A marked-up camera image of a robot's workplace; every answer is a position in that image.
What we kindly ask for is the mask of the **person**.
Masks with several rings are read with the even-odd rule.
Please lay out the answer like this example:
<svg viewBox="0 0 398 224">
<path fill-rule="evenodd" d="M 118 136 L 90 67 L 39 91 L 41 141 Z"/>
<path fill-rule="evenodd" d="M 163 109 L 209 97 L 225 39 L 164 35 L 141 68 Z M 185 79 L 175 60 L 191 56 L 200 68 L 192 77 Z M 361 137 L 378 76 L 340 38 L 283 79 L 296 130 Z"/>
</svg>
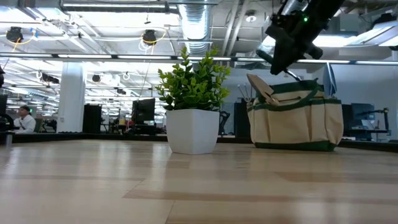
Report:
<svg viewBox="0 0 398 224">
<path fill-rule="evenodd" d="M 21 106 L 18 110 L 19 117 L 14 120 L 14 127 L 16 134 L 31 134 L 34 133 L 36 120 L 30 113 L 30 108 L 26 105 Z"/>
</svg>

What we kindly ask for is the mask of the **dark desk monitor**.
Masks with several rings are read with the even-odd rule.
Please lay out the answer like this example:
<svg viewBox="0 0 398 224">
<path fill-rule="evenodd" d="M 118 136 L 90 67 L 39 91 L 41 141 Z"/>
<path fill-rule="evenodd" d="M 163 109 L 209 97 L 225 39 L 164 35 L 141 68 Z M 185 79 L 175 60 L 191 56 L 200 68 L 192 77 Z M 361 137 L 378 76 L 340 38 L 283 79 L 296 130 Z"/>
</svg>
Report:
<svg viewBox="0 0 398 224">
<path fill-rule="evenodd" d="M 375 120 L 374 105 L 367 103 L 352 103 L 352 128 L 353 129 L 374 129 Z"/>
</svg>

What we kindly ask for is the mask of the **silver ceiling duct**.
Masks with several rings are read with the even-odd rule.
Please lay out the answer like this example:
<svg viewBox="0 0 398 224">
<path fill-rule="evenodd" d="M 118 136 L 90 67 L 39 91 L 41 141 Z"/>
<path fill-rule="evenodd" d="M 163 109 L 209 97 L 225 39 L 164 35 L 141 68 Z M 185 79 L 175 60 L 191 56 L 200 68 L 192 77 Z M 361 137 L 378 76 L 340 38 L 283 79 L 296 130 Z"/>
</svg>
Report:
<svg viewBox="0 0 398 224">
<path fill-rule="evenodd" d="M 211 6 L 208 4 L 179 4 L 181 29 L 187 52 L 204 56 L 210 49 Z"/>
</svg>

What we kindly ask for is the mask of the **artificial plant in white pot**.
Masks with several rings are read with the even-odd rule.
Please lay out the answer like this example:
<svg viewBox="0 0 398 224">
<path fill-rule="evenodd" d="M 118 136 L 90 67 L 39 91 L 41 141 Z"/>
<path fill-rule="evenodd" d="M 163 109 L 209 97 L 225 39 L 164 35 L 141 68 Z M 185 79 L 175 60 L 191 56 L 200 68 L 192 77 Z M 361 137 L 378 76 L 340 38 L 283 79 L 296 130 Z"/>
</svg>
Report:
<svg viewBox="0 0 398 224">
<path fill-rule="evenodd" d="M 220 108 L 229 90 L 223 82 L 231 69 L 214 60 L 218 49 L 207 51 L 197 63 L 187 48 L 181 50 L 182 62 L 171 72 L 158 71 L 161 79 L 156 90 L 165 103 L 166 133 L 173 153 L 210 154 L 220 126 Z"/>
</svg>

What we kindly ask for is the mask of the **beige green-trimmed gardening bag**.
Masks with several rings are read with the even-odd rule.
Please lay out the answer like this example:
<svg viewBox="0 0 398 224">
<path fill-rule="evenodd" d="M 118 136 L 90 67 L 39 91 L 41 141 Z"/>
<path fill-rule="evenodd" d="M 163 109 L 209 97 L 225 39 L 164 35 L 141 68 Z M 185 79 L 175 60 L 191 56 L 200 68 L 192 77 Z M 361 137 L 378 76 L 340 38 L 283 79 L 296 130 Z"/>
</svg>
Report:
<svg viewBox="0 0 398 224">
<path fill-rule="evenodd" d="M 257 148 L 331 152 L 343 137 L 341 100 L 316 80 L 271 85 L 272 94 L 246 105 Z"/>
</svg>

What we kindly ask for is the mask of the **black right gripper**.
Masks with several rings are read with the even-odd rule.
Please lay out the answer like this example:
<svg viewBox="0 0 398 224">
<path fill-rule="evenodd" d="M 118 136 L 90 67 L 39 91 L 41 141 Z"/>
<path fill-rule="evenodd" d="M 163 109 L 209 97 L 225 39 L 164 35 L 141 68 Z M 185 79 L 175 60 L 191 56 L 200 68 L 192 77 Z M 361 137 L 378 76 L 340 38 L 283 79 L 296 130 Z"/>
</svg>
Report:
<svg viewBox="0 0 398 224">
<path fill-rule="evenodd" d="M 313 59 L 320 59 L 323 50 L 313 41 L 324 29 L 324 22 L 299 21 L 290 37 L 275 37 L 274 56 L 271 65 L 271 74 L 278 75 L 286 71 L 293 60 L 305 59 L 304 54 L 309 54 Z"/>
</svg>

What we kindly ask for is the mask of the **wide wooden-handled trowel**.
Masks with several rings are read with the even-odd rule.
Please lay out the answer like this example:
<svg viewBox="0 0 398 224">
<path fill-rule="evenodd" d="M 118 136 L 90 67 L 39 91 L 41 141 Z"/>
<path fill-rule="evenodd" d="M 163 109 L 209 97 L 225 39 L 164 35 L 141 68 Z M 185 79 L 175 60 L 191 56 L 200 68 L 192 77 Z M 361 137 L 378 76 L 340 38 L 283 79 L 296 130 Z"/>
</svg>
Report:
<svg viewBox="0 0 398 224">
<path fill-rule="evenodd" d="M 272 97 L 274 90 L 259 76 L 248 73 L 247 78 L 251 86 L 259 93 L 266 103 L 273 106 L 279 106 L 279 102 Z"/>
</svg>

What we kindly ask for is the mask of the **white building column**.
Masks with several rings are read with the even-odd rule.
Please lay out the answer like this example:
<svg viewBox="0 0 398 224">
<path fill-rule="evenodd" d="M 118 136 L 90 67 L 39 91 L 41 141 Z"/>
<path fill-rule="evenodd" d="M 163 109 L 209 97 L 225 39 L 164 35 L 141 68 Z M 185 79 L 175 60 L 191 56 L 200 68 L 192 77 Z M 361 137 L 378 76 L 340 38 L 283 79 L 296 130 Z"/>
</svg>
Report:
<svg viewBox="0 0 398 224">
<path fill-rule="evenodd" d="M 63 62 L 58 104 L 58 133 L 83 129 L 86 72 L 82 62 Z"/>
</svg>

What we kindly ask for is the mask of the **black background monitor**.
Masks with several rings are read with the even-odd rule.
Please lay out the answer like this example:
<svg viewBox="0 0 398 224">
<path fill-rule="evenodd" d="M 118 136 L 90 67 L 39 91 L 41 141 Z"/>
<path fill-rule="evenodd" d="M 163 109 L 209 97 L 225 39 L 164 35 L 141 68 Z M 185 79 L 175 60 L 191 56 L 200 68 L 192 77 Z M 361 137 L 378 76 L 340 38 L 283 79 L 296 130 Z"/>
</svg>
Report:
<svg viewBox="0 0 398 224">
<path fill-rule="evenodd" d="M 132 102 L 132 120 L 134 124 L 153 121 L 155 117 L 155 98 Z"/>
</svg>

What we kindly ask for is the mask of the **long ceiling light rail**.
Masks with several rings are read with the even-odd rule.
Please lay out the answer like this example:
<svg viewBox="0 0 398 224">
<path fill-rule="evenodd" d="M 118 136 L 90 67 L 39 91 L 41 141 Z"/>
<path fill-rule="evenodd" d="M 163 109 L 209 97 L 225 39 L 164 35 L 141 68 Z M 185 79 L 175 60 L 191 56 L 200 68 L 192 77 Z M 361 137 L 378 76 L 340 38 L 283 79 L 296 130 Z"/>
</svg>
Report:
<svg viewBox="0 0 398 224">
<path fill-rule="evenodd" d="M 93 62 L 176 62 L 183 57 L 176 55 L 106 55 L 106 54 L 30 54 L 0 52 L 1 58 L 22 58 L 31 60 L 59 60 L 59 61 L 93 61 Z M 398 61 L 386 60 L 298 60 L 300 64 L 337 64 L 337 65 L 380 65 L 398 66 Z"/>
</svg>

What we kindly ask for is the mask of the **black ceiling spotlight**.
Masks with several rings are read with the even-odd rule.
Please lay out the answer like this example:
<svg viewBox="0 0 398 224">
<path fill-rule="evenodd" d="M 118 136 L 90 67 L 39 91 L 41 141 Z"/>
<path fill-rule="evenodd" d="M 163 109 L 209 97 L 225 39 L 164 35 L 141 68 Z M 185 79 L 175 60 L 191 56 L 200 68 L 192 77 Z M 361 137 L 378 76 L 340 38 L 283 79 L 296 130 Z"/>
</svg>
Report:
<svg viewBox="0 0 398 224">
<path fill-rule="evenodd" d="M 155 45 L 157 42 L 157 38 L 155 36 L 155 30 L 146 30 L 142 36 L 143 43 L 146 45 Z"/>
<path fill-rule="evenodd" d="M 6 39 L 13 43 L 21 43 L 24 38 L 21 27 L 10 27 L 6 32 Z"/>
</svg>

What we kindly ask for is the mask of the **black cabinet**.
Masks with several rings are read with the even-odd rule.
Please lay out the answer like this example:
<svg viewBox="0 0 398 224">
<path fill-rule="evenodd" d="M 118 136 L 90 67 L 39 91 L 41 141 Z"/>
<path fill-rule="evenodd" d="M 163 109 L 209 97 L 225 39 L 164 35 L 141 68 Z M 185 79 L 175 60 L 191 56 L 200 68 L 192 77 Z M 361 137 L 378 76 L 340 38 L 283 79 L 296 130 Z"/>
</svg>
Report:
<svg viewBox="0 0 398 224">
<path fill-rule="evenodd" d="M 101 129 L 102 107 L 100 105 L 85 105 L 83 115 L 83 132 L 99 134 Z"/>
</svg>

